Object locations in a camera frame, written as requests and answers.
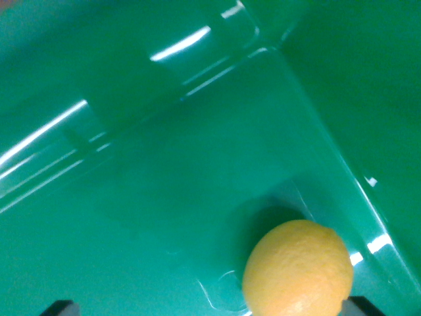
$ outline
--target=citrus fruit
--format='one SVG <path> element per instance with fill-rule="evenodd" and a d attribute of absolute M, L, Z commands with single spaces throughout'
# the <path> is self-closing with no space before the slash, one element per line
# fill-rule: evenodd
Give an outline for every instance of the citrus fruit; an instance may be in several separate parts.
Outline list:
<path fill-rule="evenodd" d="M 272 229 L 252 251 L 243 293 L 254 316 L 336 316 L 353 266 L 342 239 L 311 221 Z"/>

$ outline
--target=black object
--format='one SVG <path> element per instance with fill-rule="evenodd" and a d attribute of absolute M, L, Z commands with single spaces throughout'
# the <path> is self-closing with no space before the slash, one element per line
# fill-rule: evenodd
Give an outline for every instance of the black object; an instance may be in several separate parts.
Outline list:
<path fill-rule="evenodd" d="M 79 305 L 71 300 L 55 301 L 40 316 L 80 316 Z"/>
<path fill-rule="evenodd" d="M 364 296 L 350 296 L 342 303 L 343 316 L 385 316 Z"/>

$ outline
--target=orange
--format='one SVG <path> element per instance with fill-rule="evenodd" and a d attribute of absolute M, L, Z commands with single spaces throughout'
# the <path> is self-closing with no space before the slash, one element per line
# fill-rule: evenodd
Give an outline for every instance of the orange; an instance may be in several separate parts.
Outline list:
<path fill-rule="evenodd" d="M 332 229 L 290 221 L 252 251 L 243 293 L 253 316 L 336 316 L 352 282 L 347 248 Z"/>

